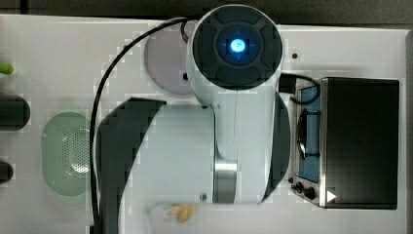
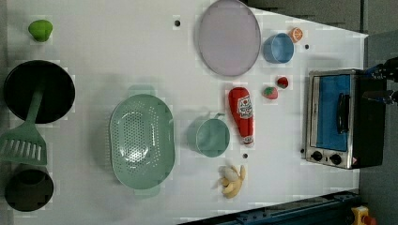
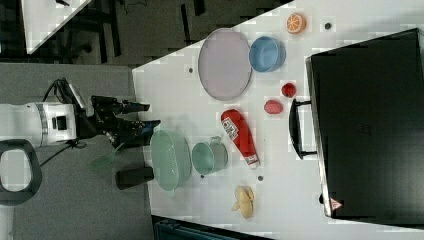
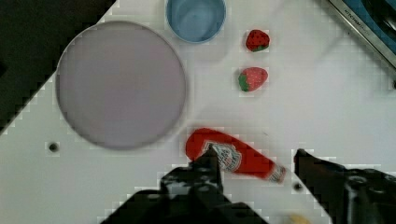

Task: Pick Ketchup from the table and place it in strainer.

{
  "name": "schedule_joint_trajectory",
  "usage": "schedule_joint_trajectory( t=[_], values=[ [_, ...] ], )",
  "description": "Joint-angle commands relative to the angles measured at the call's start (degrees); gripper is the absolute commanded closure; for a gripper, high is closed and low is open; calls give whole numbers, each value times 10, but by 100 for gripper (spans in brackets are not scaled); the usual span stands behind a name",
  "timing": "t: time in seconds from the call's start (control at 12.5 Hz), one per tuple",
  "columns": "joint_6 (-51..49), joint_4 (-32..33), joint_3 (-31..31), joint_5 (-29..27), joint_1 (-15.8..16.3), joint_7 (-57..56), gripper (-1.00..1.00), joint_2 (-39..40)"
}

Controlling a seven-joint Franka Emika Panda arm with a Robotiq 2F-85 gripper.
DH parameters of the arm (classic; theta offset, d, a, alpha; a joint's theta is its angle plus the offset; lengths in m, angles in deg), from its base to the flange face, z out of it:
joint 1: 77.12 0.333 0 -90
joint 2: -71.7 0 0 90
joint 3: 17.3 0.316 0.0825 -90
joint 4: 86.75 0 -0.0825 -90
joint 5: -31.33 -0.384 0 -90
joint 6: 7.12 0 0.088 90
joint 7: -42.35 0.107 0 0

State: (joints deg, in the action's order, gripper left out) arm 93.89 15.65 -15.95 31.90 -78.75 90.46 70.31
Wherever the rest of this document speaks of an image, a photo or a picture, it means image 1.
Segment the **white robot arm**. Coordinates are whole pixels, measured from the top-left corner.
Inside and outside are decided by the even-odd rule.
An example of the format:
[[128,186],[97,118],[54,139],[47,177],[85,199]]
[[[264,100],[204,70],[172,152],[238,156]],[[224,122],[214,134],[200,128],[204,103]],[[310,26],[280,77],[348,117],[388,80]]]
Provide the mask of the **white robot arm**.
[[249,6],[215,8],[196,24],[186,62],[196,103],[131,97],[100,122],[95,234],[150,234],[158,206],[259,204],[285,174],[276,24]]

